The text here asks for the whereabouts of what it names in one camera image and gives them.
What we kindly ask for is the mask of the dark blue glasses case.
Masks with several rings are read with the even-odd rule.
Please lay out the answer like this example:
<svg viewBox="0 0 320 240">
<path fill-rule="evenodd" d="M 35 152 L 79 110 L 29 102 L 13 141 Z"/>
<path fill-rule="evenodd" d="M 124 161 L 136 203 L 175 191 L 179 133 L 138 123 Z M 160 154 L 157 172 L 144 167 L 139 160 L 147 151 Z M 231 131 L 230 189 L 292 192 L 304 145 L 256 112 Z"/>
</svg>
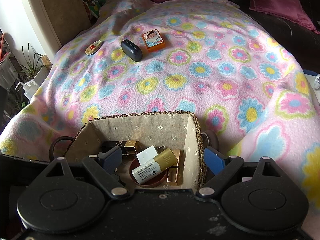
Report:
<svg viewBox="0 0 320 240">
<path fill-rule="evenodd" d="M 130 40 L 122 41 L 121 48 L 123 52 L 135 62 L 139 62 L 143 57 L 142 51 L 139 46 L 135 45 Z"/>
</svg>

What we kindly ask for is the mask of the white squeeze bottle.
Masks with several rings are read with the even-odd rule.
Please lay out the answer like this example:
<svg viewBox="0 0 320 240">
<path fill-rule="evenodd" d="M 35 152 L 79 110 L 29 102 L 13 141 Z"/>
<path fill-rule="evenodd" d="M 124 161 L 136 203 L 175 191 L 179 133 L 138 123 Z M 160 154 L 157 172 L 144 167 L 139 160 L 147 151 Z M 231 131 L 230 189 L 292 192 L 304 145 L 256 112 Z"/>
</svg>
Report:
<svg viewBox="0 0 320 240">
<path fill-rule="evenodd" d="M 36 91 L 40 87 L 34 80 L 30 80 L 26 83 L 23 83 L 20 81 L 16 85 L 15 89 L 17 89 L 19 87 L 19 85 L 21 85 L 23 87 L 24 95 L 29 101 L 31 100 L 31 98 L 34 96 L 34 94 L 36 93 Z"/>
</svg>

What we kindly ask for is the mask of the green potted plant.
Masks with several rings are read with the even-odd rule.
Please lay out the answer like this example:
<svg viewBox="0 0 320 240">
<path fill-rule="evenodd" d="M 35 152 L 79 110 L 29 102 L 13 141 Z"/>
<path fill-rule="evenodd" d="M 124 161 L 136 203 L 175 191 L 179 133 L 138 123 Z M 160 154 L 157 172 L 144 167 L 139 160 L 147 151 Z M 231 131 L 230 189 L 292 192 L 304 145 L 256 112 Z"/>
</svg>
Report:
<svg viewBox="0 0 320 240">
<path fill-rule="evenodd" d="M 52 67 L 47 55 L 37 53 L 30 43 L 28 43 L 26 50 L 22 47 L 22 55 L 25 65 L 20 63 L 18 69 L 14 69 L 12 72 L 26 77 L 28 80 L 33 79 L 41 70 L 49 70 Z"/>
</svg>

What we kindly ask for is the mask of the fabric lined woven basket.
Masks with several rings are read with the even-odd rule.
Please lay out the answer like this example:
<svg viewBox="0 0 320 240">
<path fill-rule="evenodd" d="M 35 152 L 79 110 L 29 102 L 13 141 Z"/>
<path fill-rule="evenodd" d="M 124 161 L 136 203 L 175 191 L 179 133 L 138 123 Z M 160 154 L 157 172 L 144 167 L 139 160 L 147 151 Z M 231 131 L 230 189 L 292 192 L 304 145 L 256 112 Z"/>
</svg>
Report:
<svg viewBox="0 0 320 240">
<path fill-rule="evenodd" d="M 67 148 L 56 152 L 51 144 L 46 150 L 48 161 L 65 156 L 71 163 L 96 154 L 103 142 L 138 141 L 140 149 L 149 146 L 165 146 L 181 150 L 182 168 L 178 173 L 177 189 L 196 190 L 204 184 L 207 172 L 204 148 L 208 133 L 214 145 L 219 142 L 216 133 L 204 124 L 204 115 L 188 111 L 148 112 L 97 117 L 86 113 L 82 127 L 68 136 Z"/>
</svg>

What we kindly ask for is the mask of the orange soap box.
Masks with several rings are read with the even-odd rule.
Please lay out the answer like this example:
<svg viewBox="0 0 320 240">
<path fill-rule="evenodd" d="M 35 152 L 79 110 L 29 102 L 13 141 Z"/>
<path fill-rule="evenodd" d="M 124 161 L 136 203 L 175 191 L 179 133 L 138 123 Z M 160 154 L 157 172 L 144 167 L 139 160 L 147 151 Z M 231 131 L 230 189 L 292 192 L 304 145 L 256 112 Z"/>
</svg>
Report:
<svg viewBox="0 0 320 240">
<path fill-rule="evenodd" d="M 165 48 L 165 40 L 157 29 L 153 29 L 147 33 L 144 33 L 142 35 L 142 39 L 145 43 L 147 51 L 150 53 Z"/>
</svg>

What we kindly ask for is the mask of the black gold lipstick box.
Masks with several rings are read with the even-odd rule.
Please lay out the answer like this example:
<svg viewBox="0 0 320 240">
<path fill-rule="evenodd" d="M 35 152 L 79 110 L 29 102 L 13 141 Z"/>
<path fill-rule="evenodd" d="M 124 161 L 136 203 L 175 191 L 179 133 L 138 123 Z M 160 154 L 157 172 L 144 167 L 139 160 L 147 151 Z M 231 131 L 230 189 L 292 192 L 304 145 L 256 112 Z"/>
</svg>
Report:
<svg viewBox="0 0 320 240">
<path fill-rule="evenodd" d="M 100 146 L 99 151 L 106 153 L 114 147 L 119 147 L 122 151 L 122 156 L 135 158 L 136 155 L 145 149 L 145 146 L 138 140 L 120 140 L 120 141 L 105 141 Z"/>
</svg>

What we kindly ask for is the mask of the floral fleece blanket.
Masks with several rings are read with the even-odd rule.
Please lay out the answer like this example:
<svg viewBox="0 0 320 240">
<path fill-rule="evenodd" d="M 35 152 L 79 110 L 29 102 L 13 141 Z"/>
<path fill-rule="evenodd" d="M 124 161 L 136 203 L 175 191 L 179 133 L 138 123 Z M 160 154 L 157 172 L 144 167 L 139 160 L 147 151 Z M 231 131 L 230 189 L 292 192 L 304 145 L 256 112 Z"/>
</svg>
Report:
<svg viewBox="0 0 320 240">
<path fill-rule="evenodd" d="M 271 157 L 306 194 L 303 228 L 319 239 L 319 102 L 296 59 L 225 0 L 111 0 L 95 26 L 65 44 L 27 107 L 1 134 L 1 152 L 48 161 L 55 139 L 97 117 L 188 111 L 204 115 L 220 151 Z M 165 48 L 148 52 L 157 29 Z M 85 50 L 101 40 L 92 55 Z M 143 57 L 121 48 L 130 40 Z"/>
</svg>

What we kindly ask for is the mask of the white gold cream tube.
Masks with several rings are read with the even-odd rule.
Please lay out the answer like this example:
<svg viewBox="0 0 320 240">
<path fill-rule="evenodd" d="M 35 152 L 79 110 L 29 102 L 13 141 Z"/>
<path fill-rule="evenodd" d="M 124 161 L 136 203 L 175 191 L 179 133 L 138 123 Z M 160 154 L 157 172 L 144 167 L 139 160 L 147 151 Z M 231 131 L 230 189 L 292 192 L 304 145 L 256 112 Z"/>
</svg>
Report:
<svg viewBox="0 0 320 240">
<path fill-rule="evenodd" d="M 153 159 L 149 160 L 143 165 L 139 165 L 131 171 L 131 174 L 140 185 L 150 181 L 155 176 L 166 171 L 172 165 L 177 163 L 177 158 L 172 150 L 166 148 L 161 153 L 156 155 Z"/>
</svg>

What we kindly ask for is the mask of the round cream tin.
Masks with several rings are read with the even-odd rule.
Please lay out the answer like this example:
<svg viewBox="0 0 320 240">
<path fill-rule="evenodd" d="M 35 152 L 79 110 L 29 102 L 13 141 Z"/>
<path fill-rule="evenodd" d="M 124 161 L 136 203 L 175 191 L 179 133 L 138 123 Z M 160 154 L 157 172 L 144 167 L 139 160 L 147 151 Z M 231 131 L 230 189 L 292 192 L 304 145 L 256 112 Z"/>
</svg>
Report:
<svg viewBox="0 0 320 240">
<path fill-rule="evenodd" d="M 97 41 L 93 42 L 91 45 L 89 45 L 87 47 L 87 49 L 85 50 L 85 54 L 92 55 L 92 54 L 96 53 L 96 51 L 101 47 L 101 44 L 102 44 L 101 40 L 97 40 Z"/>
</svg>

